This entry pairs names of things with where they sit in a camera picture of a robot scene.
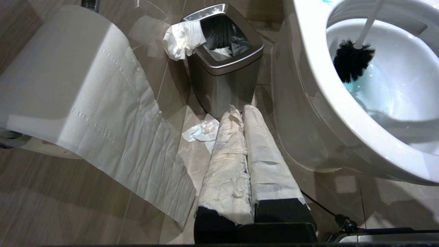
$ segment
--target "tiled floor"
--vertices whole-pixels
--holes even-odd
[[[261,111],[268,128],[279,144],[271,98],[270,48],[276,40],[280,25],[264,22],[251,22],[251,24],[265,44],[253,104]],[[206,113],[191,92],[183,131],[200,123],[205,117]],[[209,162],[209,152],[203,143],[187,142],[182,138],[179,153],[199,192]],[[284,159],[299,187],[306,194],[305,197],[313,198],[335,214],[349,216],[362,228],[439,229],[439,187],[372,178],[347,169],[333,173],[314,173],[304,170],[285,155]],[[326,233],[339,230],[332,215],[308,198],[307,202],[317,223],[319,241],[325,240]],[[194,219],[190,216],[186,227],[180,229],[172,220],[165,217],[160,243],[193,243],[193,223]]]

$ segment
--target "black trash bag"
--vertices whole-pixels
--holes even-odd
[[[226,15],[218,15],[201,21],[201,29],[206,38],[203,46],[208,51],[229,47],[232,51],[231,56],[234,57],[252,47],[242,31]],[[218,61],[224,60],[214,55],[213,57]]]

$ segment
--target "black cable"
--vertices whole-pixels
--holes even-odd
[[[308,199],[310,199],[311,201],[313,201],[317,206],[321,207],[323,210],[325,210],[326,212],[328,212],[330,215],[335,217],[335,214],[331,211],[329,211],[329,209],[323,207],[322,204],[318,203],[316,200],[314,200],[313,198],[311,198],[310,196],[308,196],[303,190],[300,190],[302,192],[303,195],[305,195]]]

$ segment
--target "toilet paper roll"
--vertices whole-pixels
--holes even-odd
[[[0,76],[0,127],[64,147],[184,225],[195,189],[124,34],[66,6]]]

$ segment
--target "toilet rim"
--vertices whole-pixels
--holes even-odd
[[[304,54],[312,64],[310,70],[322,98],[336,114],[334,117],[340,119],[360,142],[395,167],[426,181],[439,183],[439,155],[414,149],[391,135],[344,88],[327,48],[326,28],[332,9],[321,0],[293,1]]]

